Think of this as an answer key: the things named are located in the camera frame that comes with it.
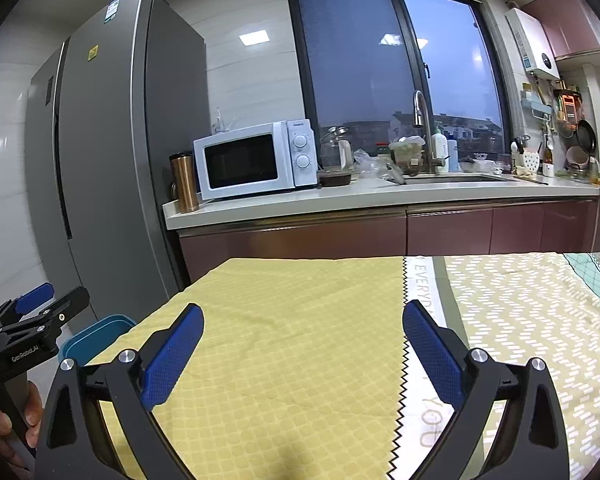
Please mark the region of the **left hand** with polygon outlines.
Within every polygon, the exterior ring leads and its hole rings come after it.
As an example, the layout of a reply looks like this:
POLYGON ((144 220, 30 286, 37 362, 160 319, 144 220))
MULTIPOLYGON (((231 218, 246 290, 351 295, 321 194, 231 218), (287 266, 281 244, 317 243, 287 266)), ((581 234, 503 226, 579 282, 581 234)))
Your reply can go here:
MULTIPOLYGON (((27 421, 26 440, 27 446, 36 450, 38 448, 38 437, 40 436, 41 422, 44 414, 42 398, 38 387, 30 380, 27 382, 28 397, 23 407, 23 416, 27 421)), ((33 469, 10 444, 12 433, 12 421, 7 414, 0 411, 0 455, 9 469, 19 479, 32 479, 33 469)))

